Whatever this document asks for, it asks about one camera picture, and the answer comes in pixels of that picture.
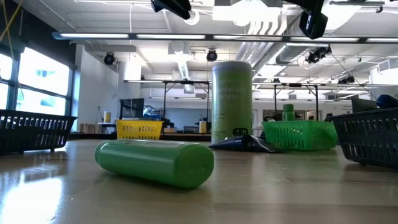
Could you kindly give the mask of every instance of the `black wire basket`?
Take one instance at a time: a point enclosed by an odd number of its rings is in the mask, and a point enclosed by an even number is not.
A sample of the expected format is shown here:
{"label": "black wire basket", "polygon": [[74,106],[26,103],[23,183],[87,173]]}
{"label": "black wire basket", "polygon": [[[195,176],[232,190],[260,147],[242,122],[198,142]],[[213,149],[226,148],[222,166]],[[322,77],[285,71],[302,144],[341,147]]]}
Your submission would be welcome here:
{"label": "black wire basket", "polygon": [[0,110],[0,154],[65,146],[76,117]]}
{"label": "black wire basket", "polygon": [[398,108],[331,117],[345,158],[398,169]]}

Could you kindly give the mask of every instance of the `glass window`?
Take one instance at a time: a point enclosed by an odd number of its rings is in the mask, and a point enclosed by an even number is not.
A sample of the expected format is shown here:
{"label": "glass window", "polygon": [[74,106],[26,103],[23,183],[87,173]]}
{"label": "glass window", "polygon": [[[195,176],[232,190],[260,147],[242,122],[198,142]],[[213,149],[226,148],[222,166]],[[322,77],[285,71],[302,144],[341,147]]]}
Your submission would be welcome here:
{"label": "glass window", "polygon": [[64,98],[19,88],[17,110],[65,115],[65,100]]}
{"label": "glass window", "polygon": [[9,80],[11,78],[12,59],[0,54],[0,76],[2,79]]}
{"label": "glass window", "polygon": [[68,93],[69,68],[32,49],[21,54],[19,82],[61,95]]}
{"label": "glass window", "polygon": [[0,109],[7,108],[8,86],[0,84]]}

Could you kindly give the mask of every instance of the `green basket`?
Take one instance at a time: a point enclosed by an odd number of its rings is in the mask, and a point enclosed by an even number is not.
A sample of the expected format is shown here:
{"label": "green basket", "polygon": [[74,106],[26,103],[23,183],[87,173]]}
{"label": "green basket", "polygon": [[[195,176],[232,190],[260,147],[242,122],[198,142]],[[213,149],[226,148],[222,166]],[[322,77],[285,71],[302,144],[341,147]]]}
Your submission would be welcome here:
{"label": "green basket", "polygon": [[262,125],[267,142],[282,149],[313,151],[336,147],[337,134],[331,122],[278,121]]}

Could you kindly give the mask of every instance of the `green cylindrical container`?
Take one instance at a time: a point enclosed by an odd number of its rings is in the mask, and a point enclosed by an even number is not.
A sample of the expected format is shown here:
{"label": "green cylindrical container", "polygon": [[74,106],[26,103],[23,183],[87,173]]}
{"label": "green cylindrical container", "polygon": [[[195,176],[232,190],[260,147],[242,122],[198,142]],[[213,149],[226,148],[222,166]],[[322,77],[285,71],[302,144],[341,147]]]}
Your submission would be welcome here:
{"label": "green cylindrical container", "polygon": [[213,152],[201,144],[115,140],[101,142],[95,161],[122,175],[192,189],[206,181],[214,168]]}
{"label": "green cylindrical container", "polygon": [[252,68],[239,61],[213,66],[211,143],[252,134]]}
{"label": "green cylindrical container", "polygon": [[294,105],[293,104],[284,104],[284,112],[282,113],[283,121],[294,121]]}

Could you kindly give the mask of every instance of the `yellow bucket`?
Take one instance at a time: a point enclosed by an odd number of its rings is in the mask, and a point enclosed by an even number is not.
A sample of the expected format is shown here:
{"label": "yellow bucket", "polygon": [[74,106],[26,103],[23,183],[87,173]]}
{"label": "yellow bucket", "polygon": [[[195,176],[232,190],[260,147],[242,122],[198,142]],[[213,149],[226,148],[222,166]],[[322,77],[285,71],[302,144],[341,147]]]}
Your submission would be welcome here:
{"label": "yellow bucket", "polygon": [[163,121],[116,120],[118,139],[159,140]]}

